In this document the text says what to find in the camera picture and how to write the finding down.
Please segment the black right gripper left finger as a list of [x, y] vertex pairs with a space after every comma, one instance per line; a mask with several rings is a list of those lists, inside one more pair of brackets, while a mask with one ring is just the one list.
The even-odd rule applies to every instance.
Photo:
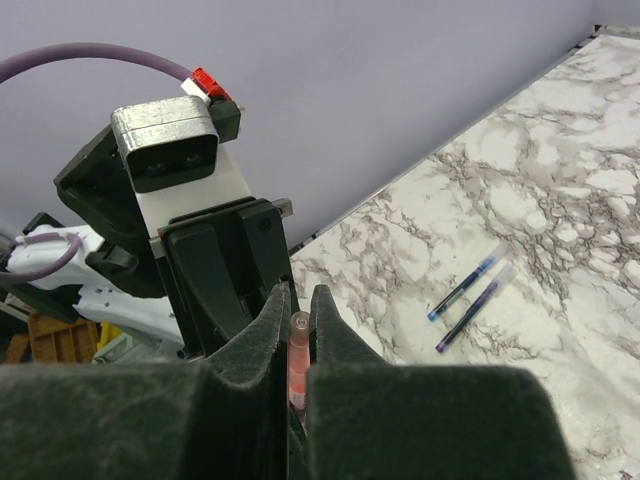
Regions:
[[281, 284], [206, 358], [3, 367], [2, 477], [286, 478], [290, 314]]

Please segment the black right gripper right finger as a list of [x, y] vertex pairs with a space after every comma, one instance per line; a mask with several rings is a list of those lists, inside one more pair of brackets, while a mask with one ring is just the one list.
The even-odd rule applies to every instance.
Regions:
[[314, 479], [571, 479], [550, 398], [504, 366], [395, 366], [341, 318], [330, 289], [311, 300], [307, 377]]

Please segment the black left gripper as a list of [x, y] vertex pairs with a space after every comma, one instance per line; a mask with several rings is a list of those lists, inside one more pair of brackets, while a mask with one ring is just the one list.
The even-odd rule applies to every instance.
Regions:
[[259, 315], [273, 287], [293, 287], [282, 223], [291, 212], [287, 199], [246, 197], [158, 230], [157, 267], [186, 356], [219, 350]]

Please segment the red pen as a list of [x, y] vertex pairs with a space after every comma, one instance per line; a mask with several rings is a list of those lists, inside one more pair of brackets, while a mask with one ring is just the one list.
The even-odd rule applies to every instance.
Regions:
[[310, 316], [296, 312], [290, 320], [288, 340], [288, 398], [302, 425], [306, 423], [307, 373], [310, 358]]

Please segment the purple gel pen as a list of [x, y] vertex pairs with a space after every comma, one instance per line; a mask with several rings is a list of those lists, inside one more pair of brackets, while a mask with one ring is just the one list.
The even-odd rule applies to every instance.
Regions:
[[436, 345], [435, 350], [443, 354], [464, 331], [467, 325], [479, 314], [491, 299], [498, 295], [502, 288], [513, 278], [514, 268], [511, 264], [504, 266], [489, 282], [478, 298], [469, 306], [457, 324]]

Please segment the blue gel pen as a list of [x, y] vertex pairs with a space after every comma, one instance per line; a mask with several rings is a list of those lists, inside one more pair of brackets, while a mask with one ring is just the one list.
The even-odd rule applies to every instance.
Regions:
[[485, 273], [487, 273], [498, 261], [508, 252], [505, 244], [500, 244], [489, 255], [487, 255], [453, 290], [447, 294], [433, 309], [427, 314], [427, 319], [436, 321], [450, 306], [467, 290], [469, 290]]

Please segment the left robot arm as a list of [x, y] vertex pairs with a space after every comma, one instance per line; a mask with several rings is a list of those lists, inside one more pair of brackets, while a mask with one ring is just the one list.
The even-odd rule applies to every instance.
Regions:
[[111, 323], [166, 357], [209, 354], [292, 286], [280, 209], [239, 187], [207, 119], [109, 125], [56, 178], [83, 219], [39, 215], [1, 284], [71, 323]]

